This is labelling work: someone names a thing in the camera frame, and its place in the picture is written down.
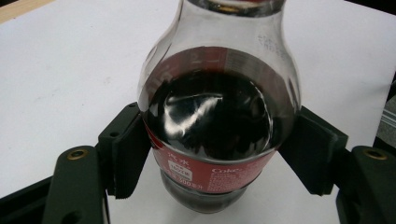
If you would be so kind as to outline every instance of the bolt hole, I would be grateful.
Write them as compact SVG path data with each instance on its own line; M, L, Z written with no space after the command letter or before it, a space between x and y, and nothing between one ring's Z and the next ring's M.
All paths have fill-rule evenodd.
M119 135L120 135L119 133L111 133L111 134L110 134L111 137L117 137L117 136L119 136Z
M364 154L372 159L384 161L388 159L388 156L384 153L377 151L375 149L365 149Z
M81 221L82 214L79 211L71 212L64 216L62 224L77 224Z
M85 157L86 155L88 155L88 151L86 149L76 149L67 155L67 159L75 161Z

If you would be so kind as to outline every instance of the bottle neck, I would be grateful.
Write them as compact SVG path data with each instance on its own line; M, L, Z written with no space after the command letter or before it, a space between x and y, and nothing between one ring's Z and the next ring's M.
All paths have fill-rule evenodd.
M224 15L183 0L174 25L172 44L167 55L201 46L222 47L247 52L257 58L283 51L281 41L282 12L265 17Z
M187 0L206 10L239 17L266 17L281 10L286 0Z

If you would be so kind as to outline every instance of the dark liquid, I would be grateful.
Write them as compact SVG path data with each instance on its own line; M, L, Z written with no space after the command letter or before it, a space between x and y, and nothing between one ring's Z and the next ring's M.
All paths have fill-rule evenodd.
M165 144L223 161L261 154L273 130L264 96L251 80L207 70L165 81L145 119Z
M207 194L188 189L172 180L164 171L161 171L161 178L166 190L175 199L186 207L200 213L216 213L228 205L236 202L247 190L247 187L223 194Z

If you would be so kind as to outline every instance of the bottle base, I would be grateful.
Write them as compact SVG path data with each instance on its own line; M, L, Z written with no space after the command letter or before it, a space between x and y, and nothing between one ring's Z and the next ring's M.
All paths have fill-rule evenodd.
M193 211L204 214L212 214L224 210L226 207L236 202L247 189L247 187L244 187L228 193L211 194L187 189L179 185L163 171L161 171L161 178L166 190L178 202Z

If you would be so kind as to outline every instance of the wooden edge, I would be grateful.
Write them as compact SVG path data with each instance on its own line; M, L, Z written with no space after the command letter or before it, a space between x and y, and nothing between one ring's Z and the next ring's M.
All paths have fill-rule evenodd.
M53 1L54 0L18 0L0 7L0 23L19 17L26 12L42 7Z

